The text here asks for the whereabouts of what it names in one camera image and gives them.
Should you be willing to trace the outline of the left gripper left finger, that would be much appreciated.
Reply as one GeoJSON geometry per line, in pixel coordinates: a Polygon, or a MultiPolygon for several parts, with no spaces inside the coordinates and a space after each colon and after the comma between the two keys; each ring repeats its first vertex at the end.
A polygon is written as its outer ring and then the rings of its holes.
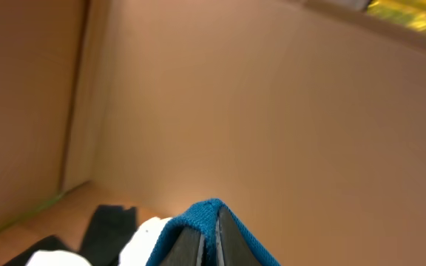
{"type": "Polygon", "coordinates": [[[205,236],[185,227],[160,266],[203,266],[205,236]]]}

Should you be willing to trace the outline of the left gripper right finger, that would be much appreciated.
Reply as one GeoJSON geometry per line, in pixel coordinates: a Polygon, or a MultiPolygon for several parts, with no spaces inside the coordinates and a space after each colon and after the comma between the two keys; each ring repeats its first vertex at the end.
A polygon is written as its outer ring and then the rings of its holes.
{"type": "Polygon", "coordinates": [[[217,266],[261,266],[225,207],[219,210],[215,238],[217,266]]]}

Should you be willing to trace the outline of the blue polo shirt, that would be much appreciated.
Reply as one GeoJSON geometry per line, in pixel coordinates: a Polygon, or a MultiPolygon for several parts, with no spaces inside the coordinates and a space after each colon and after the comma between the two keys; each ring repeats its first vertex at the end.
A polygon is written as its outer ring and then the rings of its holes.
{"type": "Polygon", "coordinates": [[[212,198],[191,205],[185,212],[172,218],[163,228],[146,263],[147,266],[159,266],[164,260],[180,232],[185,228],[193,228],[205,236],[203,265],[215,266],[217,258],[215,225],[219,210],[225,207],[230,211],[240,229],[243,238],[261,266],[279,266],[280,263],[268,252],[260,241],[248,230],[234,212],[218,198],[212,198]]]}

